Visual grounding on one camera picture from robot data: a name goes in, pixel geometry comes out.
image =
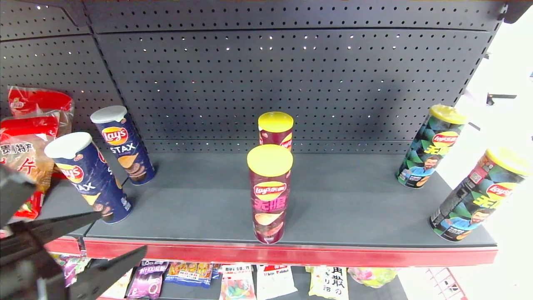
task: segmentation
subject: purple snack package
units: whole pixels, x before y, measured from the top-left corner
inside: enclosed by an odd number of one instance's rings
[[[149,297],[156,300],[161,293],[163,274],[166,272],[168,262],[157,260],[142,260],[135,272],[135,278],[128,292],[128,299]]]

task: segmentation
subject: red snack bag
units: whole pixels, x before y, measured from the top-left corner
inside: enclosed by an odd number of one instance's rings
[[[9,108],[14,117],[30,114],[39,116],[43,113],[59,112],[58,137],[72,132],[74,118],[74,101],[62,92],[9,86]]]
[[[58,128],[57,113],[0,122],[0,162],[24,173],[37,185],[34,194],[15,213],[17,217],[33,220],[41,212],[54,168],[54,161],[44,155],[44,147],[56,138]]]

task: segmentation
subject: white plastic lid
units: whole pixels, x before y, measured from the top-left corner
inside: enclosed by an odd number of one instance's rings
[[[95,124],[103,124],[111,121],[120,122],[128,110],[122,105],[113,105],[97,110],[91,115],[91,121]]]
[[[51,141],[44,154],[51,159],[74,159],[76,153],[87,147],[93,138],[87,132],[73,132]]]

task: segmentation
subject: green chip canister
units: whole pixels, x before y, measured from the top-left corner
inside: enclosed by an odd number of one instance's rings
[[[433,105],[396,172],[398,181],[410,188],[422,188],[450,151],[466,124],[466,116],[453,107]]]
[[[531,175],[531,163],[508,148],[489,148],[470,174],[430,216],[442,238],[459,242],[478,228]]]

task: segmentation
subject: candy bag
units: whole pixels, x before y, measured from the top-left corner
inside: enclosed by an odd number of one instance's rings
[[[35,181],[37,188],[15,216],[35,219],[41,212],[44,195],[50,188],[54,161],[44,147],[58,134],[58,114],[0,122],[0,162]]]
[[[63,266],[63,273],[65,275],[65,287],[70,286],[76,282],[76,275],[82,273],[89,262],[90,258],[71,256],[67,263]]]
[[[290,266],[257,265],[257,300],[272,299],[298,291]]]
[[[222,266],[222,287],[219,300],[234,299],[256,300],[251,265]]]
[[[317,266],[311,271],[309,296],[348,300],[346,268]]]
[[[137,299],[148,297],[156,300],[161,293],[163,274],[168,267],[168,262],[157,260],[142,260],[141,265],[135,272],[130,291],[126,298]]]
[[[38,116],[47,112],[59,113],[58,137],[72,132],[74,118],[74,101],[62,92],[8,86],[9,108],[14,117],[19,118],[30,114]]]
[[[190,287],[209,288],[212,264],[172,262],[168,268],[165,282]]]
[[[126,295],[126,290],[128,289],[128,285],[130,284],[132,271],[133,269],[130,269],[126,272],[126,274],[120,277],[117,282],[113,283],[113,285],[102,294],[102,297],[124,299],[124,295]]]
[[[377,289],[391,282],[398,273],[397,269],[352,267],[348,268],[348,274],[358,283]]]
[[[220,277],[220,268],[222,264],[213,264],[213,271],[211,272],[211,279],[216,279]]]

